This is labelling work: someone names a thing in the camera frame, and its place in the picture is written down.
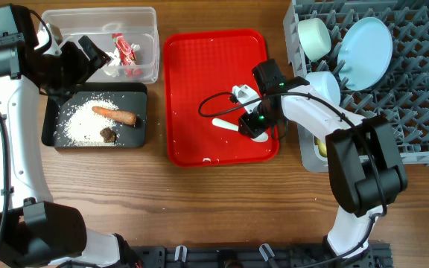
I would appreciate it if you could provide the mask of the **white tissue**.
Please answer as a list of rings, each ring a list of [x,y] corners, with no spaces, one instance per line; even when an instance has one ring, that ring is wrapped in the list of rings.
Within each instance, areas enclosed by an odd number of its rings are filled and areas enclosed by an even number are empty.
[[[110,57],[110,61],[102,67],[104,73],[110,77],[117,77],[120,75],[119,66],[122,65],[120,51],[115,48],[113,52],[107,52]]]

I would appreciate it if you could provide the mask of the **white plastic spoon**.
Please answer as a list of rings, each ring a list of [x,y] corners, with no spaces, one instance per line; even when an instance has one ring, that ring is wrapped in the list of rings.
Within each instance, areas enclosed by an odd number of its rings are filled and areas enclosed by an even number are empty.
[[[237,133],[239,133],[239,126],[232,124],[228,121],[219,119],[219,118],[213,118],[212,119],[212,124],[216,127],[225,129],[225,130],[231,130],[231,131],[235,131]],[[268,141],[269,139],[269,135],[266,133],[262,133],[260,136],[256,137],[256,138],[252,138],[252,141],[257,142],[257,143],[263,143]]]

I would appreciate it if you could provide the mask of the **red snack wrapper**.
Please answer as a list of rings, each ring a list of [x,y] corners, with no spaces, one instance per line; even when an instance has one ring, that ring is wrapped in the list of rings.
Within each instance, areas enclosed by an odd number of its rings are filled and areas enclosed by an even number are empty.
[[[119,52],[121,64],[128,77],[138,77],[142,71],[137,66],[137,59],[133,47],[126,41],[122,33],[113,33],[112,39]]]

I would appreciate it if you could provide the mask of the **white rice pile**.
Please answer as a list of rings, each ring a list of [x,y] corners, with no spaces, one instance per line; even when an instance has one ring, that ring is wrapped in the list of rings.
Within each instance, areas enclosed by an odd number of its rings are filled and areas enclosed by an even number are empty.
[[[109,128],[117,139],[115,127],[121,124],[92,111],[92,107],[118,110],[111,94],[79,92],[60,110],[54,132],[55,147],[106,147],[115,146],[115,140],[105,142],[101,131]]]

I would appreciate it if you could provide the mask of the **yellow plastic cup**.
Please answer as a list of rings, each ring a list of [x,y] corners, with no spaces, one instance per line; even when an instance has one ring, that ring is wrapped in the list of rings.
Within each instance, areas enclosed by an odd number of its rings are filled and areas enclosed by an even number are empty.
[[[326,145],[318,138],[314,139],[314,143],[317,146],[318,152],[322,157],[327,157],[327,147]]]

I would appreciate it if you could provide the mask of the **light blue bowl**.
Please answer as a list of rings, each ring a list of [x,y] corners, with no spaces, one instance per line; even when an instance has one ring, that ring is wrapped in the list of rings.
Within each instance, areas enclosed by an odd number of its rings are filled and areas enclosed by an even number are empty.
[[[329,71],[316,71],[308,73],[305,79],[321,94],[332,103],[340,105],[340,87],[334,75]]]

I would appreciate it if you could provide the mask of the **brown food lump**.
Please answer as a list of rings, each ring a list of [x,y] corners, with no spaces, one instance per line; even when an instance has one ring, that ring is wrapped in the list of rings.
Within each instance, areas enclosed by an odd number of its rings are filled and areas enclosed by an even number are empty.
[[[106,127],[100,131],[100,135],[104,143],[114,143],[117,139],[117,134],[110,127]]]

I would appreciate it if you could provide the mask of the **mint green bowl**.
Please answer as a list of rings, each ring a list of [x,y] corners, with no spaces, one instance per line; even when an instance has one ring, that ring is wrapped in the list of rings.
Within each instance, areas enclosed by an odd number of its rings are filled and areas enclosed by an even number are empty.
[[[318,18],[298,24],[300,45],[310,61],[317,61],[331,51],[331,37],[325,23]]]

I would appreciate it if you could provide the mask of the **light blue plate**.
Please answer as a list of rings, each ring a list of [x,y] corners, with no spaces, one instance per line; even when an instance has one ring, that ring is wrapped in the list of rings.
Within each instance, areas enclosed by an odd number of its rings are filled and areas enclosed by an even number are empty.
[[[361,91],[376,84],[387,71],[393,55],[393,39],[387,26],[375,17],[354,23],[341,42],[337,64],[346,88]]]

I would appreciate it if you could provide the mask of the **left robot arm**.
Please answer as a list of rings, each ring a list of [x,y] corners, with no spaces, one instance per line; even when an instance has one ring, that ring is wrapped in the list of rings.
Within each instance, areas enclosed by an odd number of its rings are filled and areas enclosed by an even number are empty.
[[[39,94],[84,83],[109,60],[90,38],[39,41],[35,11],[0,7],[0,263],[9,267],[130,267],[136,256],[118,234],[86,228],[81,213],[56,204],[37,139]]]

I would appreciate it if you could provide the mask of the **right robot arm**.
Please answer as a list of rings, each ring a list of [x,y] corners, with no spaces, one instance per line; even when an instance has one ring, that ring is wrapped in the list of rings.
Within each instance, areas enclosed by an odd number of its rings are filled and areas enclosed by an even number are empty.
[[[360,254],[379,217],[407,188],[407,173],[389,121],[365,118],[323,97],[306,79],[291,80],[275,60],[252,69],[259,91],[234,96],[246,108],[239,132],[257,138],[281,120],[293,121],[326,145],[331,191],[339,204],[327,243],[337,258]]]

